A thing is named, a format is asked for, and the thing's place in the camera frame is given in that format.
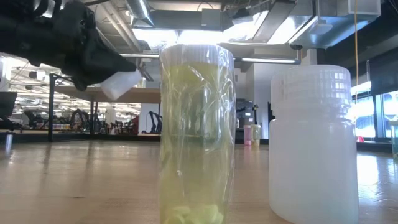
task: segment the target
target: wooden table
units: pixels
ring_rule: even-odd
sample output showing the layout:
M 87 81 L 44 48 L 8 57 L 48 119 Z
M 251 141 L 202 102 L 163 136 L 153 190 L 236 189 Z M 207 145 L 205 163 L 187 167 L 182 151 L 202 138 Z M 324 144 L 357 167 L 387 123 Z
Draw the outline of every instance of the wooden table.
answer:
M 14 149 L 9 160 L 0 160 L 1 223 L 159 223 L 158 142 L 15 144 Z M 267 148 L 236 149 L 228 223 L 288 223 L 268 205 Z M 398 164 L 391 155 L 359 153 L 358 183 L 359 223 L 398 223 Z
M 131 88 L 117 100 L 110 100 L 100 87 L 88 87 L 86 91 L 78 91 L 74 86 L 56 86 L 55 91 L 82 100 L 110 103 L 160 103 L 160 89 Z

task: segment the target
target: white lid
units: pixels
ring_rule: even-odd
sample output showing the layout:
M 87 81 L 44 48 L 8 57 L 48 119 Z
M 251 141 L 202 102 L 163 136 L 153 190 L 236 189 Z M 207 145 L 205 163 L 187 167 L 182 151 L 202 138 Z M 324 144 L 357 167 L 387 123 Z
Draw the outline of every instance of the white lid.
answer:
M 229 50 L 210 44 L 176 44 L 166 46 L 160 53 L 164 68 L 186 63 L 208 63 L 234 69 L 234 58 Z
M 116 72 L 101 83 L 102 92 L 111 100 L 117 100 L 141 80 L 139 70 L 135 72 Z
M 271 82 L 271 109 L 349 108 L 351 75 L 334 65 L 298 66 L 274 75 Z

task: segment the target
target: white plastic container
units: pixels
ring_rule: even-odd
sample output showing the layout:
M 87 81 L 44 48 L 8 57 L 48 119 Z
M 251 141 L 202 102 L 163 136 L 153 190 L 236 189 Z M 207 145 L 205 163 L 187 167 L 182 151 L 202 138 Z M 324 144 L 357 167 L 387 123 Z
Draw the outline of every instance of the white plastic container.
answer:
M 117 100 L 141 81 L 141 72 L 116 72 L 101 83 L 102 92 L 111 100 Z
M 296 224 L 358 222 L 349 71 L 331 65 L 275 75 L 270 123 L 269 204 Z

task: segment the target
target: ridged bottle cap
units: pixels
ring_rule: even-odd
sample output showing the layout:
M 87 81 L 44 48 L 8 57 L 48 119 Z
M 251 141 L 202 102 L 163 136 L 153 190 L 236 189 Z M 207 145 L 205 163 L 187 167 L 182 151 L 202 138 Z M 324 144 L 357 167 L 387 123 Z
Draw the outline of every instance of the ridged bottle cap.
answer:
M 274 75 L 271 109 L 289 107 L 347 109 L 351 106 L 351 75 L 334 65 L 298 66 Z
M 160 53 L 164 68 L 187 63 L 207 63 L 234 70 L 234 58 L 229 50 L 218 45 L 176 44 L 167 46 Z

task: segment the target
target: yellow liquid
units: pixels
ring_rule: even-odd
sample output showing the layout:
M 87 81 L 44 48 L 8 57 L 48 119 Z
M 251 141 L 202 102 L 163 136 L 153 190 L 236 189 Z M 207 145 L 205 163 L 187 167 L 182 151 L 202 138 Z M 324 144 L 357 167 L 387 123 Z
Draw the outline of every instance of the yellow liquid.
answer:
M 233 178 L 235 95 L 224 67 L 162 72 L 161 224 L 223 224 Z

